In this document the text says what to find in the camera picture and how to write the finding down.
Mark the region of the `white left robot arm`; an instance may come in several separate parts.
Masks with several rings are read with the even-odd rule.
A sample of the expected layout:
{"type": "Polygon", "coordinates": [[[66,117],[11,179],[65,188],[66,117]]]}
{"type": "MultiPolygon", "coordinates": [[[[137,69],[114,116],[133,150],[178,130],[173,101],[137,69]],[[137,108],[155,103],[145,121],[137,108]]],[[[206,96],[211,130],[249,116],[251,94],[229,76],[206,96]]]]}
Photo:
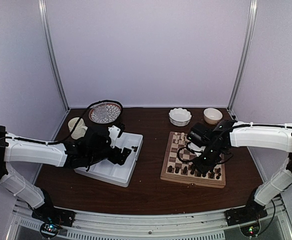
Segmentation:
{"type": "Polygon", "coordinates": [[[27,202],[47,222],[58,217],[49,194],[19,174],[12,162],[51,165],[106,183],[127,187],[143,137],[116,126],[89,127],[74,142],[44,142],[8,133],[0,126],[0,185],[27,202]]]}

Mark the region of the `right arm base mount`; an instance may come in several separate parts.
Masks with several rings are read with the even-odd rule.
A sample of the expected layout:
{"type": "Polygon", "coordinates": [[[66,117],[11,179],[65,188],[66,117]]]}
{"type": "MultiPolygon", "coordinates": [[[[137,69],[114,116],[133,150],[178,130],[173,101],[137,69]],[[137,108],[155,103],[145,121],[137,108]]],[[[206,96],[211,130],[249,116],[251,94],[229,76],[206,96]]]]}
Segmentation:
{"type": "Polygon", "coordinates": [[[257,188],[251,192],[244,207],[232,208],[225,211],[228,226],[257,221],[268,216],[265,206],[260,205],[255,201],[256,191],[257,188]]]}

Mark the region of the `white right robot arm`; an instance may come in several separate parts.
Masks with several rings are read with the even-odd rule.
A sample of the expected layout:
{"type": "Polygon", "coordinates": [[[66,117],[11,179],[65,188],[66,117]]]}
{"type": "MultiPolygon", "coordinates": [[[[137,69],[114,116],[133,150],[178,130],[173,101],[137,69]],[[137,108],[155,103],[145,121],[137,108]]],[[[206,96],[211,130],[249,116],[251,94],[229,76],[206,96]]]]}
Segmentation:
{"type": "Polygon", "coordinates": [[[285,160],[279,169],[257,187],[242,209],[242,217],[252,221],[276,195],[288,199],[292,188],[292,123],[261,124],[236,120],[222,120],[214,128],[195,124],[187,135],[190,151],[196,154],[195,168],[206,173],[221,163],[221,154],[231,148],[263,149],[282,152],[285,160]]]}

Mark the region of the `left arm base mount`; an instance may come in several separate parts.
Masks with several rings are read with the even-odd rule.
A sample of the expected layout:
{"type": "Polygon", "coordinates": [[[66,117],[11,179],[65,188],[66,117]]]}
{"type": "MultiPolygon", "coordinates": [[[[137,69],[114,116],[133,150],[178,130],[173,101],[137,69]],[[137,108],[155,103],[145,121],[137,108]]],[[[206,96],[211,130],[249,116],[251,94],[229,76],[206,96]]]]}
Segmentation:
{"type": "Polygon", "coordinates": [[[28,205],[28,208],[32,210],[31,216],[33,218],[41,220],[46,224],[66,227],[72,227],[73,225],[75,212],[56,208],[49,196],[44,198],[44,204],[42,206],[33,208],[28,205]]]}

